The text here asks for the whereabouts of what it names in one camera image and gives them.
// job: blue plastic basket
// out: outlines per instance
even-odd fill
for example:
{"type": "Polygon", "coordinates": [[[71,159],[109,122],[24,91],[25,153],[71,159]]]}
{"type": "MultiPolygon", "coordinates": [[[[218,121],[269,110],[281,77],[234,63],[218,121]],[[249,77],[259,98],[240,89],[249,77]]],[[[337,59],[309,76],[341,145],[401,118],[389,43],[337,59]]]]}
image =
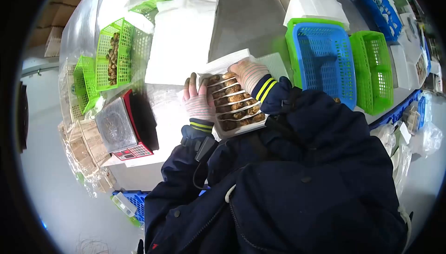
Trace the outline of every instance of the blue plastic basket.
{"type": "Polygon", "coordinates": [[[360,0],[373,17],[386,41],[398,41],[403,25],[389,0],[360,0]]]}
{"type": "Polygon", "coordinates": [[[356,106],[356,80],[350,40],[334,24],[298,23],[293,29],[303,90],[323,90],[350,109],[356,106]]]}
{"type": "Polygon", "coordinates": [[[424,125],[425,110],[426,110],[426,97],[422,96],[418,101],[418,112],[420,113],[420,124],[418,125],[418,129],[420,129],[424,125]]]}
{"type": "Polygon", "coordinates": [[[114,191],[112,195],[116,195],[119,192],[122,194],[137,207],[137,211],[135,212],[135,218],[144,223],[144,199],[149,194],[149,192],[143,192],[141,190],[132,190],[132,191],[114,191]]]}
{"type": "Polygon", "coordinates": [[[396,123],[403,117],[403,111],[407,108],[407,106],[410,105],[414,100],[418,100],[418,95],[421,93],[421,90],[415,90],[413,91],[404,102],[400,103],[398,106],[393,108],[391,111],[387,112],[382,117],[378,118],[376,121],[371,123],[369,125],[369,129],[375,129],[380,125],[386,124],[386,123],[396,123]]]}

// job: packaged mushrooms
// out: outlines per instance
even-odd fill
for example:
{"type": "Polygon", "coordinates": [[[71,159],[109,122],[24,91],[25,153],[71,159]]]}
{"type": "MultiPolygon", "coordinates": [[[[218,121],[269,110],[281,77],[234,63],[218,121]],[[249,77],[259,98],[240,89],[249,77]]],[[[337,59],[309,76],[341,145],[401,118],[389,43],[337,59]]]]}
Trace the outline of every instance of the packaged mushrooms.
{"type": "Polygon", "coordinates": [[[108,80],[110,85],[117,84],[118,78],[118,48],[119,48],[119,33],[114,33],[113,37],[110,38],[111,48],[105,58],[108,59],[108,80]]]}
{"type": "Polygon", "coordinates": [[[265,120],[265,114],[260,112],[259,101],[242,89],[234,73],[210,76],[207,92],[212,94],[217,123],[223,131],[240,129],[243,132],[248,125],[265,120]]]}

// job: striped glove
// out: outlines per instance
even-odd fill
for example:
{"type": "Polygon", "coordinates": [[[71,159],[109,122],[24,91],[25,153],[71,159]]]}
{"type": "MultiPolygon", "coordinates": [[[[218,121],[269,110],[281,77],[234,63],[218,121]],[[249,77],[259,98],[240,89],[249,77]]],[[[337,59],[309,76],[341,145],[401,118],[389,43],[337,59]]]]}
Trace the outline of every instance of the striped glove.
{"type": "Polygon", "coordinates": [[[231,65],[228,70],[236,74],[237,81],[249,94],[253,93],[254,87],[260,79],[269,74],[266,66],[249,60],[241,60],[231,65]]]}
{"type": "Polygon", "coordinates": [[[212,132],[215,122],[215,106],[212,97],[207,96],[207,83],[205,79],[197,92],[197,74],[192,73],[186,79],[183,90],[183,103],[190,117],[190,126],[207,133],[212,132]]]}

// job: white drawstring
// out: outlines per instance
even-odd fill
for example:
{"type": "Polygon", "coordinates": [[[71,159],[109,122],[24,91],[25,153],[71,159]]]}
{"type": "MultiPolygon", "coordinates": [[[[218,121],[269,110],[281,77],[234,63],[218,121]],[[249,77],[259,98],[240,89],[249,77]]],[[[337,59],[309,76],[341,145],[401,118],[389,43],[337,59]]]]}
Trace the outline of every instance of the white drawstring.
{"type": "Polygon", "coordinates": [[[400,212],[400,215],[403,218],[404,223],[407,224],[407,240],[406,240],[406,245],[403,250],[403,252],[404,252],[407,249],[407,246],[409,245],[410,235],[412,234],[412,222],[410,221],[409,214],[407,214],[404,207],[399,206],[398,211],[400,212]]]}
{"type": "Polygon", "coordinates": [[[236,188],[236,185],[234,184],[227,192],[226,196],[224,197],[224,200],[229,204],[229,195],[231,195],[232,191],[236,188]]]}

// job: yellow reflective stripe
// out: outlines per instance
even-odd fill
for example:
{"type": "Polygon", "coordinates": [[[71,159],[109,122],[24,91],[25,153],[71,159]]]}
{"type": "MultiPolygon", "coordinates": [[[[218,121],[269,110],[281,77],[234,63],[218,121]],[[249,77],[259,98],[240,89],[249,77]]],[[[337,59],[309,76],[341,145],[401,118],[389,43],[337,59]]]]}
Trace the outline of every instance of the yellow reflective stripe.
{"type": "Polygon", "coordinates": [[[197,126],[197,127],[203,127],[203,128],[209,128],[209,129],[212,129],[212,126],[209,126],[209,125],[204,125],[204,124],[194,123],[194,122],[190,122],[190,124],[195,125],[195,126],[197,126]]]}
{"type": "Polygon", "coordinates": [[[263,84],[262,88],[259,90],[259,93],[256,95],[256,99],[259,100],[260,95],[262,95],[263,90],[268,86],[268,84],[274,81],[274,79],[271,77],[270,79],[266,80],[265,84],[263,84]]]}
{"type": "Polygon", "coordinates": [[[267,89],[267,90],[265,91],[265,93],[263,94],[262,99],[260,100],[260,102],[263,103],[263,101],[265,100],[266,96],[267,96],[268,93],[269,93],[269,90],[270,90],[270,89],[272,88],[272,86],[274,86],[276,83],[277,83],[277,81],[274,81],[274,82],[271,83],[271,85],[269,85],[268,89],[267,89]]]}
{"type": "Polygon", "coordinates": [[[196,128],[196,127],[192,127],[192,128],[195,128],[196,130],[201,130],[201,131],[204,131],[204,132],[207,132],[207,133],[212,133],[211,130],[205,130],[205,129],[200,129],[200,128],[196,128]]]}

